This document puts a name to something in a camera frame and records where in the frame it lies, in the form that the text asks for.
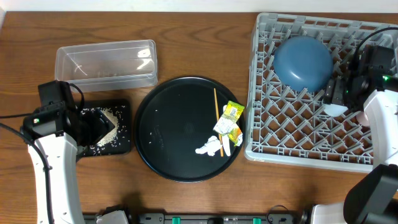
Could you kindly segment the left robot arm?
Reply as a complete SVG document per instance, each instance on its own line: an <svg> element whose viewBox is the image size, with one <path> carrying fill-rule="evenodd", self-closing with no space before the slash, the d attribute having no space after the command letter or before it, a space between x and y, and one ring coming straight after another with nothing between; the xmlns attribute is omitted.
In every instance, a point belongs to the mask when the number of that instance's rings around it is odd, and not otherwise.
<svg viewBox="0 0 398 224"><path fill-rule="evenodd" d="M34 165L38 223L84 223L76 163L114 129L101 110L84 112L72 88L58 80L39 85L41 106L21 126Z"/></svg>

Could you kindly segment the orange green torn wrapper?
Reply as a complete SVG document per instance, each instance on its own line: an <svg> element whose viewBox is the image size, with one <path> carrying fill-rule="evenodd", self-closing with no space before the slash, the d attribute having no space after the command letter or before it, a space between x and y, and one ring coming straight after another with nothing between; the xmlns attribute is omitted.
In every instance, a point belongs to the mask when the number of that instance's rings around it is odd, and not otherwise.
<svg viewBox="0 0 398 224"><path fill-rule="evenodd" d="M237 124L234 124L231 127L228 137L235 146L240 146L243 142L243 133Z"/></svg>

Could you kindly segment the green yellow snack wrapper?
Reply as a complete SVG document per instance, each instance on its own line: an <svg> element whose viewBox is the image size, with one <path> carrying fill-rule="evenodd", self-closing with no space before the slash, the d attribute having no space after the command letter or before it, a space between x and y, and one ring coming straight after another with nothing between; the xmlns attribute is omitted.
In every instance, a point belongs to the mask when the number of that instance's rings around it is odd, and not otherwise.
<svg viewBox="0 0 398 224"><path fill-rule="evenodd" d="M236 124L236 122L242 115L243 111L244 111L243 105L240 105L233 101L228 101L228 104L226 105L222 116L224 116L224 118L231 121L230 129L234 124ZM215 124L213 130L216 131L218 134L223 135L223 119L221 117Z"/></svg>

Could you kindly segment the white pink cup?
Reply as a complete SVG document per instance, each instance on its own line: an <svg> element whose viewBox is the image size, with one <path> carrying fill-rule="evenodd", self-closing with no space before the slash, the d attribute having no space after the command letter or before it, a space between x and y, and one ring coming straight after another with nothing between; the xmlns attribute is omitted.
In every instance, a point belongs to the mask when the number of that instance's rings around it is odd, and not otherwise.
<svg viewBox="0 0 398 224"><path fill-rule="evenodd" d="M361 124L362 126L370 127L368 117L366 116L366 114L363 111L360 111L356 115L356 119L357 119L358 123Z"/></svg>

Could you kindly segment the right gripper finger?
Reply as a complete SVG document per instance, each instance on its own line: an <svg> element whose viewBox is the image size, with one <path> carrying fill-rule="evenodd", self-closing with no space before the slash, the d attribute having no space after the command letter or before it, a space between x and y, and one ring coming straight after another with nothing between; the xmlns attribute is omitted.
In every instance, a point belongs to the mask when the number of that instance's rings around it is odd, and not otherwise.
<svg viewBox="0 0 398 224"><path fill-rule="evenodd" d="M344 103L345 82L342 79L335 80L333 89L333 104L343 106Z"/></svg>
<svg viewBox="0 0 398 224"><path fill-rule="evenodd" d="M332 103L334 88L335 88L335 80L331 78L325 87L325 92L323 95L323 104L330 105Z"/></svg>

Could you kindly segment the white plastic spoon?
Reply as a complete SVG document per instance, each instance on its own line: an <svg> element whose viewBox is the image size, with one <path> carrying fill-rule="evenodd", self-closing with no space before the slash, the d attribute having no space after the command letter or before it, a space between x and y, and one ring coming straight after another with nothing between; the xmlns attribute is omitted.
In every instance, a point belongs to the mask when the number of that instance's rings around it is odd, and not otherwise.
<svg viewBox="0 0 398 224"><path fill-rule="evenodd" d="M223 135L221 137L222 143L223 143L223 150L227 156L231 155L231 150L229 146L229 139L227 135L227 131L229 131L230 126L231 126L231 121L224 118L224 116L221 116L223 119Z"/></svg>

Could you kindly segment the white tissue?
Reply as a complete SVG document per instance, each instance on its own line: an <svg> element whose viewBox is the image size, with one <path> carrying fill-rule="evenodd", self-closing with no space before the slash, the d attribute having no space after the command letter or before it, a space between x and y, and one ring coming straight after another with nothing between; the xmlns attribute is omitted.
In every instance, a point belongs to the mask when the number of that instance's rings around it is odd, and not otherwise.
<svg viewBox="0 0 398 224"><path fill-rule="evenodd" d="M208 141L200 148L195 149L196 154L208 154L214 156L222 148L220 140L216 136L211 136Z"/></svg>

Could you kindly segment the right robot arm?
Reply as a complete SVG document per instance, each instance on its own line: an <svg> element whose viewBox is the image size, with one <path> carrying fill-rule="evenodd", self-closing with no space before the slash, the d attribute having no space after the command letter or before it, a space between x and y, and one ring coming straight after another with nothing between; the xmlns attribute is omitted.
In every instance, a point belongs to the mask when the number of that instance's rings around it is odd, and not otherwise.
<svg viewBox="0 0 398 224"><path fill-rule="evenodd" d="M373 142L373 170L356 184L345 201L314 205L301 223L397 223L397 78L391 71L395 53L380 46L355 55L347 77L332 78L324 104L360 111Z"/></svg>

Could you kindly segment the light blue cup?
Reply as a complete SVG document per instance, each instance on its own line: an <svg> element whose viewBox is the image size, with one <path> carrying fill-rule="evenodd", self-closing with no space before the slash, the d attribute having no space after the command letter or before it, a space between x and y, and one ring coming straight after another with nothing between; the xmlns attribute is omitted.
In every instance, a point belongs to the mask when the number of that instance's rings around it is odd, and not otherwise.
<svg viewBox="0 0 398 224"><path fill-rule="evenodd" d="M324 104L324 112L331 117L339 117L348 110L346 106L336 104Z"/></svg>

